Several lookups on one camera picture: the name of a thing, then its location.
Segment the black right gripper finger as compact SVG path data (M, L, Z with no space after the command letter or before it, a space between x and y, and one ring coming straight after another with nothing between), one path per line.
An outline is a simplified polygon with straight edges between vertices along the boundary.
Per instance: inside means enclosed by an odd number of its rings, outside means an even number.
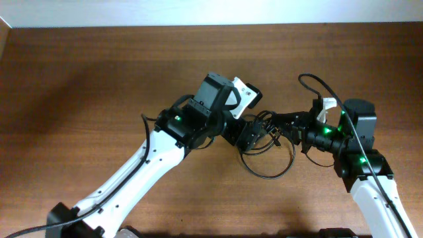
M309 116L310 113L306 111L275 114L272 117L272 121L275 126L289 126L298 123L302 119L308 119Z
M295 124L276 124L275 127L292 140L294 144L300 144L303 140L303 127Z

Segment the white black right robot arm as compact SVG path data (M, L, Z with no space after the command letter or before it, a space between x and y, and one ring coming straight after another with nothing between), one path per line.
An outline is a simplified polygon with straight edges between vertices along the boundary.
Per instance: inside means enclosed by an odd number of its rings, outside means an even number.
M301 146L329 152L334 170L365 217L373 237L416 237L385 156L373 148L375 107L361 99L348 99L337 126L326 123L334 98L317 98L310 111L275 114L273 122L285 136Z

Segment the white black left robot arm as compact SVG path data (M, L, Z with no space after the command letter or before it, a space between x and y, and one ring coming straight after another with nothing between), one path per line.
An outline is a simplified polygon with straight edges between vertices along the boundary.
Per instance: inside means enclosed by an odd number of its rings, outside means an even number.
M151 187L206 138L220 136L246 108L262 98L239 78L208 73L195 95L180 97L157 117L142 146L96 191L68 208L57 204L48 214L47 237L141 237L123 221Z

